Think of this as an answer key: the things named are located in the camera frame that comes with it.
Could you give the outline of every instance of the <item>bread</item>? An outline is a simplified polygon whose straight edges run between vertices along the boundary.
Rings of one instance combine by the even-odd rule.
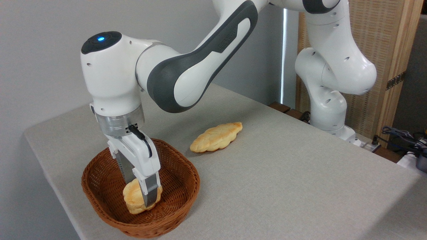
[[[213,152],[223,149],[236,139],[237,133],[242,129],[241,122],[226,123],[209,128],[193,141],[190,150],[192,152]]]
[[[134,179],[132,182],[128,183],[123,189],[123,197],[126,202],[126,206],[131,214],[140,214],[145,210],[151,210],[158,201],[160,201],[160,195],[163,191],[162,186],[159,186],[157,189],[157,199],[156,202],[148,207],[145,207],[144,198],[142,197],[141,188],[139,186],[138,179]]]

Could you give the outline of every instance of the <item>cable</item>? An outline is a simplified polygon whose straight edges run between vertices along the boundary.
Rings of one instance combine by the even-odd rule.
[[[417,146],[415,146],[415,147],[413,147],[413,148],[404,147],[404,146],[396,145],[396,144],[394,144],[394,143],[392,143],[392,142],[390,142],[390,141],[388,141],[388,140],[385,140],[384,138],[382,138],[382,137],[380,137],[380,136],[378,136],[378,135],[374,135],[374,136],[375,136],[375,137],[377,137],[378,139],[380,139],[380,140],[382,140],[382,141],[384,141],[384,142],[386,142],[386,143],[388,143],[388,144],[392,145],[392,146],[397,147],[397,148],[400,148],[400,149],[406,150],[406,151],[408,151],[408,152],[413,152],[413,153],[416,153],[416,154],[419,154],[419,155],[423,155],[424,157],[427,157],[423,150],[421,150],[421,151],[419,151],[419,150],[418,150],[418,149],[420,149],[420,148],[419,148],[419,147],[417,147]]]

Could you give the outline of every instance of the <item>white wall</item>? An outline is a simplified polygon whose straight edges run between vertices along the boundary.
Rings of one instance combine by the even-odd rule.
[[[116,30],[184,53],[216,21],[210,0],[0,2],[0,239],[78,238],[22,134],[91,101],[79,62],[85,40]],[[267,6],[215,82],[265,104],[277,101],[282,22],[282,10]]]

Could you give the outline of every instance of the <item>bread roll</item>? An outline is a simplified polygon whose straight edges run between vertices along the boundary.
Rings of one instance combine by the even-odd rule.
[[[156,202],[148,207],[145,207],[144,198],[142,197],[141,188],[139,186],[138,179],[134,179],[132,182],[128,183],[123,189],[123,197],[126,202],[126,206],[131,214],[140,214],[146,210],[151,210],[157,202],[160,201],[160,195],[163,191],[162,186],[159,186],[157,189],[157,199]]]
[[[242,123],[226,123],[209,128],[199,135],[191,144],[193,152],[216,151],[223,149],[236,139],[237,133],[243,129]]]

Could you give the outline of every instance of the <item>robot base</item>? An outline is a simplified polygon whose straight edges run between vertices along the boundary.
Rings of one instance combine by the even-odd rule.
[[[335,131],[325,131],[336,137],[343,139],[346,142],[352,143],[356,146],[360,146],[362,142],[356,138],[356,132],[350,127],[344,125],[342,128]]]

